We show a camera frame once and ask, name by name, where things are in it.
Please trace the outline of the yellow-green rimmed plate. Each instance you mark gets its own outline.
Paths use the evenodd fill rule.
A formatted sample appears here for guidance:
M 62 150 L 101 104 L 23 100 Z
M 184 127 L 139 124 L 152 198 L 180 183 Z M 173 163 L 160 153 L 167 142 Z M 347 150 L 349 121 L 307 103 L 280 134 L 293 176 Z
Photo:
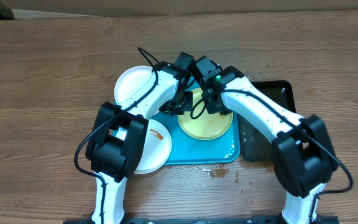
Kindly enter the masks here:
M 206 110 L 197 119 L 191 119 L 190 112 L 178 115 L 178 123 L 189 136 L 200 140 L 211 140 L 222 136 L 231 126 L 234 115 L 209 114 Z

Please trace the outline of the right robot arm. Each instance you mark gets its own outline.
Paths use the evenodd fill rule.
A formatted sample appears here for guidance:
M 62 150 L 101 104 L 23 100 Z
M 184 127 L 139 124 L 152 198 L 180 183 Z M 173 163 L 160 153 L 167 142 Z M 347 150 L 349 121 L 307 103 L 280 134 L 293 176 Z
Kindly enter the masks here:
M 280 106 L 233 66 L 212 65 L 193 75 L 209 113 L 236 112 L 272 145 L 275 175 L 287 192 L 280 219 L 316 223 L 318 200 L 339 166 L 324 121 Z

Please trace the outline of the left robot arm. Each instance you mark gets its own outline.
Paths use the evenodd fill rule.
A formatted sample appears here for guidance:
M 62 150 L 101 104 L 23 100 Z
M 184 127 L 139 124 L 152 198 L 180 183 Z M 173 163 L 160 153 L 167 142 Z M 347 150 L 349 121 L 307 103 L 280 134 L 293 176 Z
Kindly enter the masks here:
M 126 70 L 118 80 L 132 92 L 119 103 L 105 102 L 84 140 L 91 175 L 96 178 L 96 206 L 91 223 L 120 223 L 128 178 L 142 159 L 149 119 L 167 102 L 182 105 L 193 62 L 160 62 Z

